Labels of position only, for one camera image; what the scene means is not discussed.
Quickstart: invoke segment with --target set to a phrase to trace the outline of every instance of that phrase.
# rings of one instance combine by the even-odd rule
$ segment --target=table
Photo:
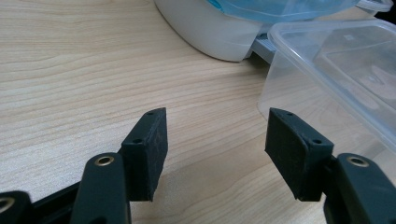
[[[269,65],[210,58],[152,0],[0,3],[0,190],[33,201],[80,180],[146,112],[165,106],[169,152],[134,223],[323,223],[264,153]]]

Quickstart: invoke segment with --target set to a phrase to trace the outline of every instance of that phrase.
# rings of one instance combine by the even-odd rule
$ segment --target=blue plastic lid
[[[354,7],[359,0],[207,0],[225,15],[261,22],[299,21]]]

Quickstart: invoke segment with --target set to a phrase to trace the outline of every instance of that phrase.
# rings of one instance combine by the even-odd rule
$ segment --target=plastic container
[[[188,43],[207,55],[231,62],[244,60],[249,55],[256,36],[266,33],[276,21],[313,18],[353,7],[358,2],[359,0],[155,0],[157,8],[169,24]],[[230,13],[228,9],[232,7],[240,7],[240,10],[236,14]]]
[[[396,27],[381,20],[274,25],[276,55],[259,109],[289,110],[335,143],[335,152],[382,157],[394,170]],[[396,182],[396,174],[388,173]]]
[[[374,16],[377,12],[388,12],[393,6],[391,0],[360,0],[356,7]]]

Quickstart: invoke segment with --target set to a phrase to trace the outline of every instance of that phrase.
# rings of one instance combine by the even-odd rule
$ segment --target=wooden table
[[[264,153],[257,108],[269,65],[197,51],[152,0],[0,2],[0,190],[33,201],[80,180],[150,109],[169,152],[134,223],[323,223]]]

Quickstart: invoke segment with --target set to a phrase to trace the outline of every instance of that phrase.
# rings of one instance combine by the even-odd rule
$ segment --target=white plastic base
[[[242,61],[263,26],[225,16],[206,0],[155,0],[155,4],[187,42],[225,61]]]

